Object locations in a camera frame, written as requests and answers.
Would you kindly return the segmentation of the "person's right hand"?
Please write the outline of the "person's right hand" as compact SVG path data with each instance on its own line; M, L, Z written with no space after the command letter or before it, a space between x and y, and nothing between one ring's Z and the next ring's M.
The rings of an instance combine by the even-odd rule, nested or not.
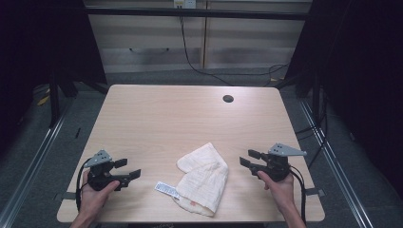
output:
M294 202L294 178L289 174L284 180L273 181L263 171L258 172L258 176L264 181L265 190L269 190L281 213L291 211L295 208Z

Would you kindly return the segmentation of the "dark curtain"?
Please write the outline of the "dark curtain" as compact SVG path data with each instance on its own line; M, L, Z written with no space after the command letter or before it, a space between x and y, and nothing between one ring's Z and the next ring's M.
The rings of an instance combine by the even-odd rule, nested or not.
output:
M403 199L403 0L313 0L286 78L323 87Z
M104 84L106 74L84 0L0 0L0 157L19 131L33 89L57 82Z

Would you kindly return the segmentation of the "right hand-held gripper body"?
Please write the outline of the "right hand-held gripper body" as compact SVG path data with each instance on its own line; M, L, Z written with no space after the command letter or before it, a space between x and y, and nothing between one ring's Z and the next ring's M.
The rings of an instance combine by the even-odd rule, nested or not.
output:
M255 166L259 171L267 174L273 181L278 182L284 180L290 173L289 157L306 155L306 151L282 143L275 143L267 153L261 153L261 160L266 162L266 164L255 164Z

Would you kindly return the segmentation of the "white towel with label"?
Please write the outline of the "white towel with label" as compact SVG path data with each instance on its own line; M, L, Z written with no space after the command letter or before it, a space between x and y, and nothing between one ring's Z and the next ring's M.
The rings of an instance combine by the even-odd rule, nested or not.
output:
M220 205L229 167L211 142L177 160L184 175L176 186L158 181L154 189L170 196L182 209L213 217Z

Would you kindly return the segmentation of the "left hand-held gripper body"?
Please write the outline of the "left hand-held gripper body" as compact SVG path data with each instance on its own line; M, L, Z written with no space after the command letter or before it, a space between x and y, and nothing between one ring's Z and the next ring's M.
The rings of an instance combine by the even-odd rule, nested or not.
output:
M107 187L112 181L118 181L120 185L116 191L127 187L129 182L121 182L124 175L113 176L110 171L114 167L114 161L111 156L104 150L97 152L92 158L85 162L84 168L89 169L87 183L96 191L101 191Z

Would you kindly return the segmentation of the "person's left hand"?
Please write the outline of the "person's left hand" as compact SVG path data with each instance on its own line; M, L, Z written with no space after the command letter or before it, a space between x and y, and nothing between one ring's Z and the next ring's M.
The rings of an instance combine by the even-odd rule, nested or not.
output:
M120 183L115 180L103 190L96 191L87 183L87 176L88 172L86 171L83 175L83 185L81 187L82 202L79 210L79 217L91 222L96 219L105 205L108 196L120 185Z

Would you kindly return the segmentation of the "metal floor rail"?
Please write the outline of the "metal floor rail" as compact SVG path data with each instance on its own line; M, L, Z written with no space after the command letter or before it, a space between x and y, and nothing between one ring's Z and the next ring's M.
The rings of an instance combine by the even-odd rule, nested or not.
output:
M10 228L59 134L71 103L63 104L55 122L50 108L35 105L22 121L16 140L0 161L0 228Z
M358 226L360 228L374 228L374 225L370 220L367 210L363 206L360 198L358 197L349 179L347 178L341 164L337 159L334 149L325 137L324 131L314 121L312 108L304 100L299 101L299 103L306 120L308 121L310 127L314 132L315 138L321 148L321 151L336 178L336 182L340 187L340 190L355 217Z

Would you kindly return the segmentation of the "black horizontal bar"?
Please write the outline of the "black horizontal bar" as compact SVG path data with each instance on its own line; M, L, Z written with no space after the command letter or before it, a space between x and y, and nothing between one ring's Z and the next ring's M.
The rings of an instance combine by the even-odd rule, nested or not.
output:
M87 14L97 15L133 15L133 16L175 16L200 18L236 18L236 19L268 19L305 21L311 18L309 13L243 11L220 9L140 9L140 8L107 8L85 7Z

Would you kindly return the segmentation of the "black metal stand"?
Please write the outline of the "black metal stand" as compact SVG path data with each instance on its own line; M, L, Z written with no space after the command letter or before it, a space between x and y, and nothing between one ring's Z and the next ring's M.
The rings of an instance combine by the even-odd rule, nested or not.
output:
M49 127L52 128L56 125L60 118L60 106L59 106L59 90L57 84L57 77L54 72L49 77L49 97L51 107L51 120Z

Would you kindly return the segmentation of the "white wall socket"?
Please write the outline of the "white wall socket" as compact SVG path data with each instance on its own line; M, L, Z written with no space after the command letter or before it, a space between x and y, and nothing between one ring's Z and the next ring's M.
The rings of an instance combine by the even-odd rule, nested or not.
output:
M173 0L175 9L190 9L194 10L197 7L196 0Z

